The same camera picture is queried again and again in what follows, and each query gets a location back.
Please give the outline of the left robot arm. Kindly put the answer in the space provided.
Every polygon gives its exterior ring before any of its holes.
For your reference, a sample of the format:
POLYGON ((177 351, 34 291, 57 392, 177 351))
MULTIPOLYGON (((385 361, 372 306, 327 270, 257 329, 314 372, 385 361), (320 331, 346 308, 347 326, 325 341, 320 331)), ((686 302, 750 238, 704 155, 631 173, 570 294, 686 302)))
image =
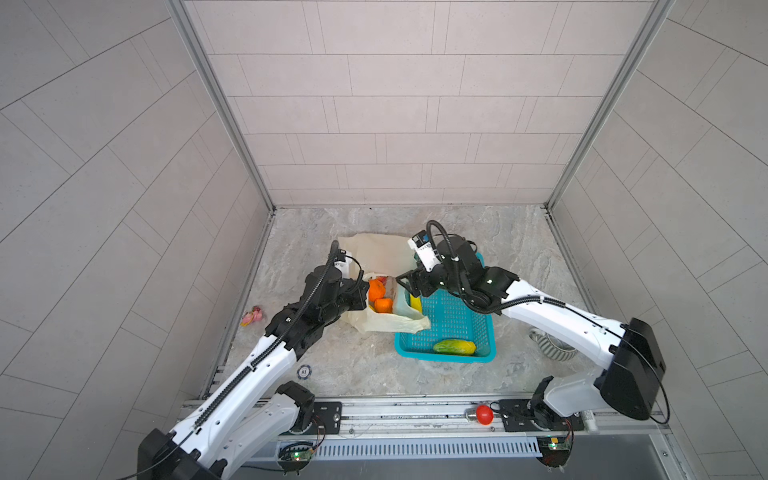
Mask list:
POLYGON ((332 242, 325 264, 305 279, 300 299, 275 314, 224 383, 169 432, 152 430, 137 451, 136 479, 229 479, 278 435, 304 431, 315 397, 295 381, 279 385, 324 330, 366 307, 368 285, 350 277, 351 258, 332 242))

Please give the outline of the green cucumber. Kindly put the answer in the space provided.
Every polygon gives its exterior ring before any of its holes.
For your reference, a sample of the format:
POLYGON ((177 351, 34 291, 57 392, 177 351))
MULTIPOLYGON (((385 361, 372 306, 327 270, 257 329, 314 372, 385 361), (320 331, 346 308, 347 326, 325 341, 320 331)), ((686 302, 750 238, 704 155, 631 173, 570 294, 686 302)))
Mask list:
POLYGON ((440 355, 473 356, 476 350, 474 342, 461 339, 446 339, 433 346, 433 352, 440 355))

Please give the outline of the yellow lemon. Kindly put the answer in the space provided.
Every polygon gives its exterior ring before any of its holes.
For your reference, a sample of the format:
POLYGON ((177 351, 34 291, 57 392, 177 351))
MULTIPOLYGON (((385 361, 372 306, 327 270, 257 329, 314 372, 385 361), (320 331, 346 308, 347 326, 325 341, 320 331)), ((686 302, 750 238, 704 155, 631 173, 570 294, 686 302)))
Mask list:
POLYGON ((417 311, 418 313, 423 313, 423 307, 421 303, 421 299, 419 297, 414 297, 413 295, 410 295, 409 297, 409 305, 410 307, 417 311))

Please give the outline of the cream plastic bag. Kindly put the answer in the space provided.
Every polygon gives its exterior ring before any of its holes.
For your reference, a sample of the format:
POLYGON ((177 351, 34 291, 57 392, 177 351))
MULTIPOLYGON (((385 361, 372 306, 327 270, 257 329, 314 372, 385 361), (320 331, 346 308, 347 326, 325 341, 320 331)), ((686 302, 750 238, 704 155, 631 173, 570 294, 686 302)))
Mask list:
POLYGON ((430 319, 410 306, 410 294, 396 278, 416 267, 407 237, 363 233, 342 237, 339 245, 353 258, 347 269, 352 277, 362 274, 368 288, 364 308, 349 311, 342 320, 360 333, 415 334, 431 328, 430 319))

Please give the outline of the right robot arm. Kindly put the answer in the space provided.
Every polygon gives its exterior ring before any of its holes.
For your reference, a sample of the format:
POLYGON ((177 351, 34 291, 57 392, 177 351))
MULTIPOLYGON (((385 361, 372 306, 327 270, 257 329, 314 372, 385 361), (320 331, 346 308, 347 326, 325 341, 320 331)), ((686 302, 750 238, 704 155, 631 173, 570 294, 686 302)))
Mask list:
POLYGON ((553 430, 560 419, 606 408, 645 421, 657 399, 667 397, 662 383, 666 365, 652 327, 643 320, 601 317, 542 292, 511 271, 485 266, 473 242, 448 233, 435 220, 408 245, 416 266, 397 281, 410 294, 429 297, 443 290, 476 314, 524 322, 592 361, 590 370, 541 380, 526 412, 537 427, 553 430))

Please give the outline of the orange fruit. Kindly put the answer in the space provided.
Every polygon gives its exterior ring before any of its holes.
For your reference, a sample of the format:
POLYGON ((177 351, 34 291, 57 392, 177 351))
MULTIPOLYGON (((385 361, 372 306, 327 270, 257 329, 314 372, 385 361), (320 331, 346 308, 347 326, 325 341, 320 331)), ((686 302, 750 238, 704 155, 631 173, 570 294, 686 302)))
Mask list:
POLYGON ((386 297, 387 289, 384 282, 378 278, 373 278, 368 281, 368 284, 368 300, 370 303, 374 303, 374 301, 379 298, 386 297))

